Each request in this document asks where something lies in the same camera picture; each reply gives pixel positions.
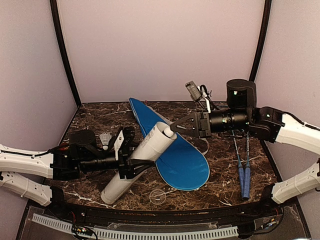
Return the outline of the white shuttlecock tube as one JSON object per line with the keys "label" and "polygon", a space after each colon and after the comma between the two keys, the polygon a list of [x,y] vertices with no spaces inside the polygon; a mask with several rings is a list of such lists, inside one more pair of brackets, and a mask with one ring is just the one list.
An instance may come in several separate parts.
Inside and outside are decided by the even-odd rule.
{"label": "white shuttlecock tube", "polygon": [[125,170],[119,170],[101,192],[106,204],[113,204],[130,186],[170,147],[177,134],[164,122],[157,122],[124,163]]}

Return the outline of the clear plastic tube lid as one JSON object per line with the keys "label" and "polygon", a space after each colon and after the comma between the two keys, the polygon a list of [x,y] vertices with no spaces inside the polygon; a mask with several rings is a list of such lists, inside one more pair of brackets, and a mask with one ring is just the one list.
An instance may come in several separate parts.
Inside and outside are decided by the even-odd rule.
{"label": "clear plastic tube lid", "polygon": [[150,192],[149,200],[154,205],[162,205],[167,199],[167,194],[160,189],[155,189]]}

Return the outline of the blue racket bag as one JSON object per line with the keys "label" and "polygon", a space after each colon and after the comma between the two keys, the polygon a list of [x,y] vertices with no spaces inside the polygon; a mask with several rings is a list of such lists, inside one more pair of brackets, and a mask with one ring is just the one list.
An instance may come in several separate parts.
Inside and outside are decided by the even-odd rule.
{"label": "blue racket bag", "polygon": [[[133,115],[145,137],[157,122],[172,124],[170,120],[138,99],[129,99]],[[207,159],[180,134],[169,148],[155,161],[162,179],[181,191],[194,191],[202,187],[210,176]]]}

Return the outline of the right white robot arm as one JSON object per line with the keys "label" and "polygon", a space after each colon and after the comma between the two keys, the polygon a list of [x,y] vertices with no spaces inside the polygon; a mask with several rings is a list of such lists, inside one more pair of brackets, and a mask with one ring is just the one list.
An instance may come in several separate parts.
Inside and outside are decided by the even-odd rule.
{"label": "right white robot arm", "polygon": [[[172,131],[195,138],[213,133],[242,130],[259,140],[291,146],[317,156],[320,154],[319,127],[300,120],[294,114],[270,106],[257,107],[253,81],[232,79],[226,83],[227,109],[194,111],[170,125]],[[275,205],[320,187],[320,162],[292,177],[266,186],[255,213],[266,217]]]}

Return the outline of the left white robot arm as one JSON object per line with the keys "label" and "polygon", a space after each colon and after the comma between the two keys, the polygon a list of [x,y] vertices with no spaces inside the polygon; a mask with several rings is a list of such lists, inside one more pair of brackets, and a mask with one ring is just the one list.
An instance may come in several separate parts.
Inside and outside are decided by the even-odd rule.
{"label": "left white robot arm", "polygon": [[69,136],[62,143],[47,151],[28,151],[0,146],[0,185],[22,198],[28,198],[41,206],[49,206],[60,218],[71,213],[65,203],[64,192],[55,186],[38,184],[24,174],[46,179],[68,181],[80,178],[81,173],[118,170],[120,179],[133,179],[154,162],[134,154],[141,146],[135,143],[135,130],[120,127],[115,136],[107,137],[108,143],[98,147],[93,131],[83,129]]}

